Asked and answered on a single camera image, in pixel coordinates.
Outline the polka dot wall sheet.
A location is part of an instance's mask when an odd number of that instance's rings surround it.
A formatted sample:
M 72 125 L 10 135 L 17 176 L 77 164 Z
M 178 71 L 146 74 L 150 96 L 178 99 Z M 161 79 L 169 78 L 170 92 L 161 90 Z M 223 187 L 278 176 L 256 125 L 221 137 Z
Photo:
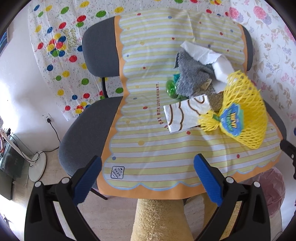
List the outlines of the polka dot wall sheet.
M 113 16 L 156 8 L 228 16 L 230 5 L 230 1 L 31 1 L 28 26 L 41 75 L 70 120 L 96 101 L 123 94 L 118 77 L 99 78 L 89 72 L 82 50 L 89 27 Z

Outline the white brown napkin pack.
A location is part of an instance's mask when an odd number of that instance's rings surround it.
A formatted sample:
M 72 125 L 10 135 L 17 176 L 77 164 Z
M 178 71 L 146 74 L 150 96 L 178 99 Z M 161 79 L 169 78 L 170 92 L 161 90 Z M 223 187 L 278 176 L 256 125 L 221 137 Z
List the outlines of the white brown napkin pack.
M 167 126 L 175 133 L 199 126 L 201 115 L 211 110 L 208 96 L 203 94 L 164 106 Z

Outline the white wall socket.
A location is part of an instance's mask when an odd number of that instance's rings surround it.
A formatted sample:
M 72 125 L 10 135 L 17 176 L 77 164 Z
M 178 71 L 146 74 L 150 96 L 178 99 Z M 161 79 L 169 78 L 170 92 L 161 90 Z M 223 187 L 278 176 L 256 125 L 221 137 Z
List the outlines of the white wall socket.
M 47 113 L 47 114 L 43 114 L 42 116 L 43 116 L 44 120 L 45 120 L 47 123 L 51 123 L 51 122 L 52 122 L 52 117 L 50 116 L 49 113 Z

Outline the white standing fan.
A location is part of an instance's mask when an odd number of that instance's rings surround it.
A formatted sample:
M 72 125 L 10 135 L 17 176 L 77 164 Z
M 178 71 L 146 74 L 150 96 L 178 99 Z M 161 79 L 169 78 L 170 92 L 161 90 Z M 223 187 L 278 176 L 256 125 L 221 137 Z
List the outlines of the white standing fan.
M 43 176 L 43 173 L 46 168 L 47 157 L 45 152 L 37 152 L 33 159 L 29 158 L 22 150 L 14 143 L 6 132 L 1 128 L 1 137 L 6 140 L 6 142 L 26 161 L 29 162 L 29 178 L 32 182 L 37 182 Z

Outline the grey knitted cloth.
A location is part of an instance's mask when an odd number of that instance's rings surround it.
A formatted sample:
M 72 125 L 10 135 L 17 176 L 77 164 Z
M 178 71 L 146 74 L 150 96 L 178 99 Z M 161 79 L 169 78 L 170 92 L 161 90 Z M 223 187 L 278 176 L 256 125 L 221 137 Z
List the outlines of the grey knitted cloth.
M 223 92 L 217 93 L 214 89 L 215 74 L 211 64 L 204 65 L 181 50 L 177 53 L 175 68 L 180 72 L 180 78 L 176 83 L 178 95 L 193 98 L 205 94 L 215 112 L 222 108 Z

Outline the crumpled white tissue paper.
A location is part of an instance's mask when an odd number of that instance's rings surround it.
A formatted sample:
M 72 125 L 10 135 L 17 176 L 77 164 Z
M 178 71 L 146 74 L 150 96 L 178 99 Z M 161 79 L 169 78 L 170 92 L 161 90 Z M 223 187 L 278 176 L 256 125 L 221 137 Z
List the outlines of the crumpled white tissue paper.
M 196 61 L 203 65 L 213 64 L 222 54 L 217 53 L 209 48 L 197 45 L 192 42 L 184 41 L 181 47 Z

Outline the floral wall sheet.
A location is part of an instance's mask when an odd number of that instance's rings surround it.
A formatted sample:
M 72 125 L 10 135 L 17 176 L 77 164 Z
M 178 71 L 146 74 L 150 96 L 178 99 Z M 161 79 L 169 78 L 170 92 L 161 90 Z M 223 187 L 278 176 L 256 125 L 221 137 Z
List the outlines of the floral wall sheet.
M 245 27 L 253 42 L 248 75 L 289 122 L 295 122 L 295 38 L 266 1 L 230 1 L 230 17 Z

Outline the dark glass tv stand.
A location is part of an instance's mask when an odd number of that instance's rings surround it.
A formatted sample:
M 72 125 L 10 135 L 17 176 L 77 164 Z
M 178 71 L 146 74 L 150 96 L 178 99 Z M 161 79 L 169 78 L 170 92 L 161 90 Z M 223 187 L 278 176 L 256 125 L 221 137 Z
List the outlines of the dark glass tv stand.
M 1 152 L 1 196 L 11 200 L 13 182 L 21 178 L 24 158 L 9 143 L 4 140 L 4 151 Z

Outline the dark grey office chair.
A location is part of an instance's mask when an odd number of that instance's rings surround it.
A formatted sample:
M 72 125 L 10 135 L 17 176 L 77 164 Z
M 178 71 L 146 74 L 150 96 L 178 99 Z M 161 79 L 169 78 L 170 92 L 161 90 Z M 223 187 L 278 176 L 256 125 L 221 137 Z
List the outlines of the dark grey office chair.
M 91 26 L 83 35 L 82 45 L 95 74 L 119 73 L 114 23 L 114 18 L 103 20 Z M 67 130 L 58 158 L 68 175 L 73 176 L 78 169 L 85 167 L 93 156 L 102 155 L 120 101 L 121 97 L 114 97 L 93 103 Z

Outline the yellow foam fruit net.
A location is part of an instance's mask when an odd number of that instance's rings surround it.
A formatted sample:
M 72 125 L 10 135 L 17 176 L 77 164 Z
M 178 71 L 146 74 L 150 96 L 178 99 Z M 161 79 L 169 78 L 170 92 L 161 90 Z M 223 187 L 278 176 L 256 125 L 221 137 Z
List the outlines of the yellow foam fruit net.
M 228 75 L 218 113 L 209 110 L 198 123 L 203 131 L 217 128 L 250 149 L 258 149 L 266 134 L 268 117 L 263 98 L 248 76 L 236 71 Z

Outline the pink lined trash bin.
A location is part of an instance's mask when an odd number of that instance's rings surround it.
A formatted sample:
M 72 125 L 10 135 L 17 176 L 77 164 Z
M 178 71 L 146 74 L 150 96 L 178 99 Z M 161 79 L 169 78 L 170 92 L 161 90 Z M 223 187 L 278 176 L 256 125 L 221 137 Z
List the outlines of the pink lined trash bin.
M 272 167 L 241 183 L 250 185 L 255 181 L 262 187 L 269 216 L 274 216 L 280 210 L 285 198 L 285 182 L 282 173 L 278 168 Z

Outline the green plastic wrapper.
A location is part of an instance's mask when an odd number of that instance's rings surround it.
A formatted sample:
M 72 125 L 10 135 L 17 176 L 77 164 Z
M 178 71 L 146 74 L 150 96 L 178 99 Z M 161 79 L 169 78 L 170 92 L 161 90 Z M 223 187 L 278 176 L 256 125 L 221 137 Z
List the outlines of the green plastic wrapper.
M 180 73 L 174 74 L 173 78 L 169 79 L 166 82 L 166 93 L 170 98 L 173 98 L 173 99 L 181 98 L 180 95 L 177 94 L 177 87 L 176 87 L 176 84 L 178 83 L 179 79 L 180 79 Z

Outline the yellow striped plastic cover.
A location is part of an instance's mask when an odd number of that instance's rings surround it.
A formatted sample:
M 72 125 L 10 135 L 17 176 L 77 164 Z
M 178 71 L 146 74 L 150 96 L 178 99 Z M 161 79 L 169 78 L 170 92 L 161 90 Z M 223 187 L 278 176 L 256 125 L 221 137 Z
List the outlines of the yellow striped plastic cover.
M 178 9 L 139 11 L 115 17 L 115 39 L 123 98 L 102 152 L 97 178 L 101 193 L 148 199 L 183 199 L 204 192 L 193 159 L 203 154 L 227 176 L 243 181 L 270 169 L 280 155 L 280 139 L 269 123 L 258 149 L 220 130 L 199 127 L 170 133 L 164 106 L 175 56 L 184 41 L 225 54 L 235 69 L 247 68 L 243 27 L 229 18 Z

